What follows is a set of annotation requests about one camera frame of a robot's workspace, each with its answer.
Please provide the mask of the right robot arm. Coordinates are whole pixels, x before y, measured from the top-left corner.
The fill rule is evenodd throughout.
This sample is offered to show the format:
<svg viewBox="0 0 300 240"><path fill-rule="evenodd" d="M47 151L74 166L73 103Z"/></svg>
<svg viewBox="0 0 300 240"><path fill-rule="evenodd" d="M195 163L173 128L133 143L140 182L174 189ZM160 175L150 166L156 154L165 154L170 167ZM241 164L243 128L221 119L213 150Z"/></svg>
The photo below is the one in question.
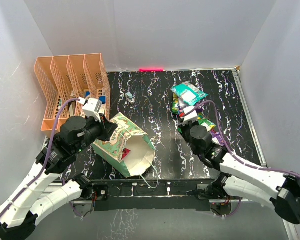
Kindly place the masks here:
<svg viewBox="0 0 300 240"><path fill-rule="evenodd" d="M181 122L178 128L193 154L220 173L203 190L206 195L247 199L270 208L291 224L300 224L300 176L264 168L235 155L214 143L211 133L198 122Z"/></svg>

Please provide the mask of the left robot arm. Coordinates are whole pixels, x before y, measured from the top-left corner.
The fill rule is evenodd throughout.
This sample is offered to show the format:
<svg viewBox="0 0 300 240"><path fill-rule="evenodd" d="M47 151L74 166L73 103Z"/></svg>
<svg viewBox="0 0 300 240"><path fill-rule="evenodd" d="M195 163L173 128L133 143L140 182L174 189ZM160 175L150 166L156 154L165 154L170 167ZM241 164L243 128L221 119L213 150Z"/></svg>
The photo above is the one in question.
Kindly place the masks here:
<svg viewBox="0 0 300 240"><path fill-rule="evenodd" d="M109 141L117 127L104 116L100 121L92 116L68 118L39 153L26 178L0 206L0 238L25 240L44 218L63 205L79 198L89 199L93 195L93 183L83 174L45 197L42 193L92 143Z"/></svg>

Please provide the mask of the purple Fox's candy bag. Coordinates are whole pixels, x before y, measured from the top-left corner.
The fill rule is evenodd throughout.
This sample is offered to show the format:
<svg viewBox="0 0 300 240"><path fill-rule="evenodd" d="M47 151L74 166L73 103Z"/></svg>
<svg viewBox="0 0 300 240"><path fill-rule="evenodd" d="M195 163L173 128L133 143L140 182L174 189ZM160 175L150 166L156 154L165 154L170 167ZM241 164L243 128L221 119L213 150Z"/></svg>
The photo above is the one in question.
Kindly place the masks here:
<svg viewBox="0 0 300 240"><path fill-rule="evenodd" d="M187 103L185 103L183 100L179 99L178 100L178 113L181 114L184 112L184 109L189 107L189 105ZM203 106L200 106L196 109L196 111L198 113L202 113L203 112Z"/></svg>

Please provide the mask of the green illustrated paper bag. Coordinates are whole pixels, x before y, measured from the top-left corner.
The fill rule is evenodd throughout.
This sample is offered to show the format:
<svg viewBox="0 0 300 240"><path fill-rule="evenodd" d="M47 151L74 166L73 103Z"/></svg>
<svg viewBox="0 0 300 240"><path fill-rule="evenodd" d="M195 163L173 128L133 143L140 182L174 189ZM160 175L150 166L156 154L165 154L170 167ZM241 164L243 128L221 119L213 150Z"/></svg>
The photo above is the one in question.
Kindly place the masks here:
<svg viewBox="0 0 300 240"><path fill-rule="evenodd" d="M144 179L143 174L149 168L157 173L156 151L149 135L121 112L110 122L117 124L117 129L109 141L96 140L92 144L94 151L125 178Z"/></svg>

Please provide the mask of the orange green Fox's bag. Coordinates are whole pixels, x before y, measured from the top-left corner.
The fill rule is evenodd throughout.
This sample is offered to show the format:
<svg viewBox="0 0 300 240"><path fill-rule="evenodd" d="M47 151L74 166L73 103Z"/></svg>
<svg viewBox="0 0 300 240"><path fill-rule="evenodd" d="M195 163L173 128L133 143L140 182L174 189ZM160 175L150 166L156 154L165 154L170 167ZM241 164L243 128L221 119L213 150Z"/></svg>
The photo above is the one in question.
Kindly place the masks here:
<svg viewBox="0 0 300 240"><path fill-rule="evenodd" d="M201 112L198 114L197 120L199 125L205 127L208 132L210 132L216 127L216 125L209 119L205 118Z"/></svg>

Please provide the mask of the small red snack packet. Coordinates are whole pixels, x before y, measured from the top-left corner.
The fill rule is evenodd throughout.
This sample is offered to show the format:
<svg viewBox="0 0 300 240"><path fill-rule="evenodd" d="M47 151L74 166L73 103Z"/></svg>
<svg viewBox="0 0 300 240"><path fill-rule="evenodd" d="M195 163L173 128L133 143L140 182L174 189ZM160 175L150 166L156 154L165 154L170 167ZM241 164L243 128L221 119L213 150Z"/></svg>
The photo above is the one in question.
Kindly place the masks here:
<svg viewBox="0 0 300 240"><path fill-rule="evenodd" d="M124 148L122 151L121 159L123 160L125 157L127 157L130 152L131 152L130 149Z"/></svg>

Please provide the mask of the teal white candy bag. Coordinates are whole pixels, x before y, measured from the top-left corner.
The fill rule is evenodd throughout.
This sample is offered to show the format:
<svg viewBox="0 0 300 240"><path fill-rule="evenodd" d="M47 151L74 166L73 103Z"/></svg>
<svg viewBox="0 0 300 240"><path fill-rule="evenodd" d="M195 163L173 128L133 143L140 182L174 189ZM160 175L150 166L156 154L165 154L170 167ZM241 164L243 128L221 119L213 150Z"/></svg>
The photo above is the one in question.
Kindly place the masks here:
<svg viewBox="0 0 300 240"><path fill-rule="evenodd" d="M208 96L207 93L201 91L188 81L173 86L171 91L189 106L194 106Z"/></svg>

